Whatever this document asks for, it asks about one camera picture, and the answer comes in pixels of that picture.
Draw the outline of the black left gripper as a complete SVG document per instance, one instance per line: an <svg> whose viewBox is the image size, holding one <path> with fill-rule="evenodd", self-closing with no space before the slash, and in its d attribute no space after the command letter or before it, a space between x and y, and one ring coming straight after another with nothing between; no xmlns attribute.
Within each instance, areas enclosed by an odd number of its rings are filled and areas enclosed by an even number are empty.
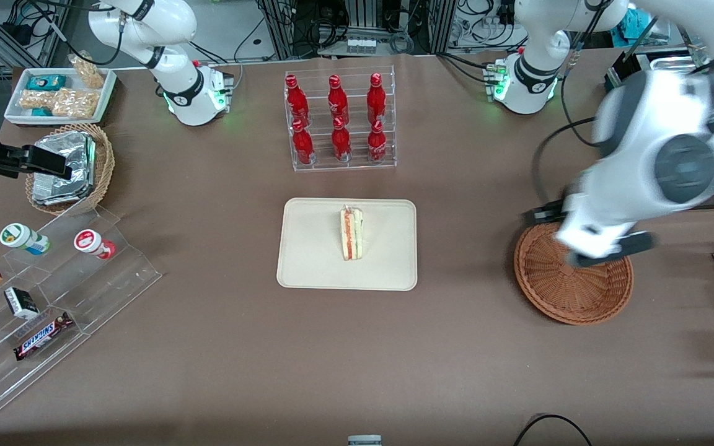
<svg viewBox="0 0 714 446"><path fill-rule="evenodd" d="M566 218L563 209L564 201L550 201L541 207L535 207L524 212L523 221L525 225L546 225L549 223L561 223ZM655 237L651 232L630 232L618 239L617 244L612 247L607 256L600 258L590 258L578 252L570 252L570 265L577 268L589 268L590 266L603 265L603 263L622 260L627 256L651 250L655 246Z"/></svg>

